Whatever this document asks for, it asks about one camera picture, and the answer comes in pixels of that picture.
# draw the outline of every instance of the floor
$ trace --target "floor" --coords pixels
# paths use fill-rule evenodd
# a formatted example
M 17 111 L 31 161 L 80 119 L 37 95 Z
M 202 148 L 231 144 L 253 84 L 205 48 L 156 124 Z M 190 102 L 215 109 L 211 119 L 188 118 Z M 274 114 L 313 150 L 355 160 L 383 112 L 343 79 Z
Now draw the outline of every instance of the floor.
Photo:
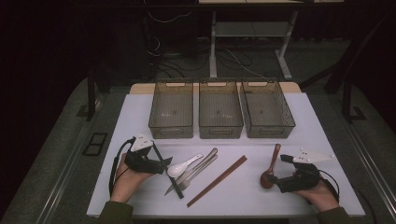
M 345 52 L 346 40 L 291 41 L 286 53 L 293 80 L 302 83 L 336 63 Z M 278 77 L 284 81 L 274 50 L 279 39 L 219 39 L 218 77 Z M 198 56 L 184 58 L 169 49 L 156 77 L 208 77 L 208 43 L 200 39 Z M 358 107 L 364 120 L 347 123 L 342 117 L 341 92 L 326 94 L 323 78 L 302 89 L 314 107 L 318 119 L 354 186 L 366 216 L 353 217 L 356 223 L 395 223 L 390 212 L 396 190 L 396 135 L 368 103 L 364 94 L 353 89 L 352 106 Z M 97 92 L 96 110 L 91 121 L 84 117 L 87 83 L 81 82 L 71 94 L 64 111 L 41 149 L 17 196 L 1 223 L 93 223 L 87 217 L 96 178 L 106 155 L 123 98 L 130 86 L 114 85 L 110 92 Z M 107 133 L 105 145 L 97 157 L 81 152 L 93 133 Z M 233 219 L 216 223 L 317 223 L 314 217 L 289 220 Z M 136 220 L 135 223 L 185 223 L 179 220 Z

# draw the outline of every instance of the brown wooden chopstick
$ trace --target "brown wooden chopstick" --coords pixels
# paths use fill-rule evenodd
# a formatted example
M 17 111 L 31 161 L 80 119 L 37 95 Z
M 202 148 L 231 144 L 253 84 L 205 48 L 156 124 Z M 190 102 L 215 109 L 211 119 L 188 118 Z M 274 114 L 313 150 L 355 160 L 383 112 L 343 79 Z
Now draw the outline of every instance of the brown wooden chopstick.
M 195 198 L 193 198 L 189 203 L 187 203 L 187 207 L 192 206 L 196 203 L 200 198 L 202 198 L 206 193 L 208 193 L 211 189 L 213 189 L 221 180 L 223 180 L 227 175 L 232 173 L 236 168 L 238 168 L 242 163 L 247 160 L 246 156 L 242 156 L 238 161 L 236 161 L 230 168 L 228 168 L 224 173 L 222 173 L 218 178 L 216 178 L 211 184 L 209 184 L 205 189 L 203 189 Z

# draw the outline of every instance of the gray plastic basket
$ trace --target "gray plastic basket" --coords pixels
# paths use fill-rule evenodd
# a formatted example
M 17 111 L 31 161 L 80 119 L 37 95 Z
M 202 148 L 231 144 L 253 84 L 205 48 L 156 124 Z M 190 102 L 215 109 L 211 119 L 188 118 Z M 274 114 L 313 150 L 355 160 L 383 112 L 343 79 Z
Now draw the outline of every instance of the gray plastic basket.
M 240 91 L 247 137 L 289 137 L 295 122 L 276 78 L 243 78 Z
M 232 78 L 201 78 L 199 83 L 200 137 L 239 138 L 244 122 L 238 89 Z
M 192 113 L 191 79 L 157 80 L 148 122 L 153 138 L 192 138 Z

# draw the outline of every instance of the wooden spoon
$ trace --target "wooden spoon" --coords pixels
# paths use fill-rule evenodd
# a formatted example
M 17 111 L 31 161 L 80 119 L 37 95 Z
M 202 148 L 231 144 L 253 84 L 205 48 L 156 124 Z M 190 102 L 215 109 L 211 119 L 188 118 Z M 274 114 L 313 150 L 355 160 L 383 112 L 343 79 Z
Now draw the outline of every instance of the wooden spoon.
M 268 181 L 267 175 L 273 175 L 274 174 L 274 165 L 276 162 L 277 154 L 279 153 L 280 150 L 280 144 L 276 144 L 274 148 L 274 154 L 273 158 L 271 160 L 271 165 L 266 170 L 264 173 L 262 173 L 262 176 L 260 177 L 260 184 L 262 184 L 262 187 L 265 189 L 270 189 L 274 184 Z

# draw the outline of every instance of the green sleeve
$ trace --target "green sleeve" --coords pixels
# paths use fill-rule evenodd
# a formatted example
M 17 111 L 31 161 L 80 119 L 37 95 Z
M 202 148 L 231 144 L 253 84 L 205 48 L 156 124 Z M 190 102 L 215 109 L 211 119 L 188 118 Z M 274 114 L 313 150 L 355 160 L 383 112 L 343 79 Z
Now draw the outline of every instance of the green sleeve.
M 320 224 L 353 224 L 354 222 L 343 207 L 337 207 L 329 211 L 317 214 Z
M 97 224 L 130 224 L 134 208 L 126 203 L 107 202 L 97 219 Z

